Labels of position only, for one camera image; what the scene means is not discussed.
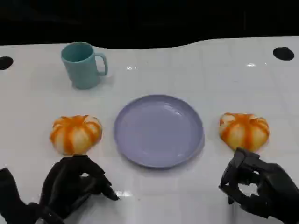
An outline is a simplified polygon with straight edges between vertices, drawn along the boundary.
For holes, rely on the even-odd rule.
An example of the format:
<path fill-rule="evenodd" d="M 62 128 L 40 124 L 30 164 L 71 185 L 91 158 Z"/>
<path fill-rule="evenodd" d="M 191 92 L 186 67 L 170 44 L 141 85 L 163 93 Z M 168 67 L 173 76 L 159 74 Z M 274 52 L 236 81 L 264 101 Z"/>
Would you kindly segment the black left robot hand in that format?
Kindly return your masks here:
<path fill-rule="evenodd" d="M 87 155 L 75 155 L 54 164 L 43 183 L 39 204 L 64 220 L 91 195 L 101 194 L 119 200 L 104 170 Z"/>

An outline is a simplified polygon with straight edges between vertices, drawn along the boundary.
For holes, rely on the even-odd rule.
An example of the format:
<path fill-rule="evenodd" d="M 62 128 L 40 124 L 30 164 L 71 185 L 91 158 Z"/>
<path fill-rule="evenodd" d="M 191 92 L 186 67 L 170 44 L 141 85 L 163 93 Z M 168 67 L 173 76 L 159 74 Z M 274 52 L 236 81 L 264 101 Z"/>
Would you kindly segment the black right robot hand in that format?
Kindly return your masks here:
<path fill-rule="evenodd" d="M 219 188 L 229 204 L 237 202 L 248 213 L 285 224 L 299 222 L 298 187 L 280 165 L 264 162 L 256 153 L 237 148 Z"/>

